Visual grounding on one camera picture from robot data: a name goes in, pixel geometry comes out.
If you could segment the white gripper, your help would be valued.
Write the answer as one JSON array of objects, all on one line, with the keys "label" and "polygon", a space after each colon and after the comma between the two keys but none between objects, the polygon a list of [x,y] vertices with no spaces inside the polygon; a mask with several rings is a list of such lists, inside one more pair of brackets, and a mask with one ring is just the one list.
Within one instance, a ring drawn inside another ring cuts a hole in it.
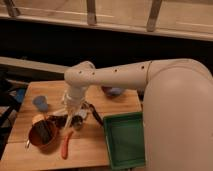
[{"label": "white gripper", "polygon": [[67,116],[66,123],[62,131],[63,134],[67,134],[69,132],[72,115],[81,108],[82,103],[85,101],[86,91],[86,87],[68,86],[64,93],[64,104],[66,105],[67,111],[65,108],[62,108],[49,113],[49,116],[60,117],[67,115],[68,112],[69,115]]}]

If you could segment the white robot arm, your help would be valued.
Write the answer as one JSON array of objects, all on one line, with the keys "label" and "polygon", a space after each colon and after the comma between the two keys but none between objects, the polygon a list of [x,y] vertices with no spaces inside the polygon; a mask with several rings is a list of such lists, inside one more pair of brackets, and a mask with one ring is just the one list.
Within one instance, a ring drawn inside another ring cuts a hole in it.
[{"label": "white robot arm", "polygon": [[213,171],[213,75],[193,59],[152,60],[64,73],[64,102],[75,109],[89,86],[141,90],[146,171]]}]

